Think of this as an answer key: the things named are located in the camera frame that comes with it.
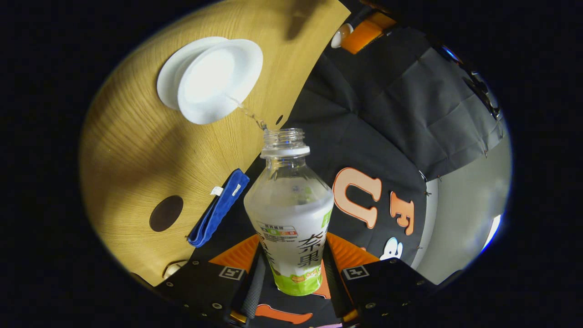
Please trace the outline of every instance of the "bottle neck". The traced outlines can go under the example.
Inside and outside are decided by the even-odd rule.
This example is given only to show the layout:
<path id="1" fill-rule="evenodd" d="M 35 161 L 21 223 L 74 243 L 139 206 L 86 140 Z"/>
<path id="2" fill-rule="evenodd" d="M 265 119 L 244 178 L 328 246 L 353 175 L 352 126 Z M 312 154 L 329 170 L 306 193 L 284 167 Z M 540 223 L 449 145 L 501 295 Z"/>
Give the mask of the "bottle neck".
<path id="1" fill-rule="evenodd" d="M 265 159 L 265 166 L 268 171 L 279 169 L 299 169 L 305 167 L 305 156 L 294 157 L 268 157 Z"/>

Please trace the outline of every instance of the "blue cloth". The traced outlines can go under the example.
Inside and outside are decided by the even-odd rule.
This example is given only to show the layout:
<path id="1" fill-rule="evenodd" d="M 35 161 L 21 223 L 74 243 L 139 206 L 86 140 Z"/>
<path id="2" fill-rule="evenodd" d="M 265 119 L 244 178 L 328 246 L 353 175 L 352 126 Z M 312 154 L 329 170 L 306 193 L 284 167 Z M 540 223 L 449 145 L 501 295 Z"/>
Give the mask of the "blue cloth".
<path id="1" fill-rule="evenodd" d="M 240 169 L 236 169 L 231 173 L 221 195 L 213 199 L 202 219 L 198 221 L 188 235 L 188 243 L 190 245 L 201 247 L 209 241 L 223 217 L 247 186 L 247 183 L 249 183 L 249 177 Z"/>

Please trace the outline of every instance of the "wood grain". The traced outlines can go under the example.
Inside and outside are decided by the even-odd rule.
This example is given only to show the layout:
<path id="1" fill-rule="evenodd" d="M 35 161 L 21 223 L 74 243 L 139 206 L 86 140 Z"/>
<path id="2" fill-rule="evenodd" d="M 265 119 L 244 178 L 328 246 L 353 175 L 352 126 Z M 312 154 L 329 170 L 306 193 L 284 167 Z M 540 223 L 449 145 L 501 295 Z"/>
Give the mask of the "wood grain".
<path id="1" fill-rule="evenodd" d="M 165 61 L 203 37 L 249 39 L 264 65 L 244 104 L 274 127 L 288 118 L 312 67 L 349 11 L 337 0 L 232 0 L 203 8 L 133 51 L 97 92 L 80 139 L 80 182 L 89 219 L 110 252 L 152 285 L 166 265 L 189 258 L 185 236 L 236 168 L 245 171 L 262 147 L 262 131 L 241 111 L 196 125 L 166 108 L 156 93 Z M 163 232 L 153 209 L 178 195 L 184 208 Z"/>

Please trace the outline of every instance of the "clear plastic bottle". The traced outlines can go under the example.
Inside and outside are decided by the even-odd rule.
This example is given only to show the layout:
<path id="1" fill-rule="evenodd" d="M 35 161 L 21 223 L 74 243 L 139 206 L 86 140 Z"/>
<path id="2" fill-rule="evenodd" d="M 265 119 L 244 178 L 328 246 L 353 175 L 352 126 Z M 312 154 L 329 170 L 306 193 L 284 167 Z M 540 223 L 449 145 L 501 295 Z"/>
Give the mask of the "clear plastic bottle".
<path id="1" fill-rule="evenodd" d="M 334 196 L 305 164 L 301 129 L 266 130 L 266 168 L 245 196 L 279 290 L 308 295 L 322 283 L 321 262 Z"/>

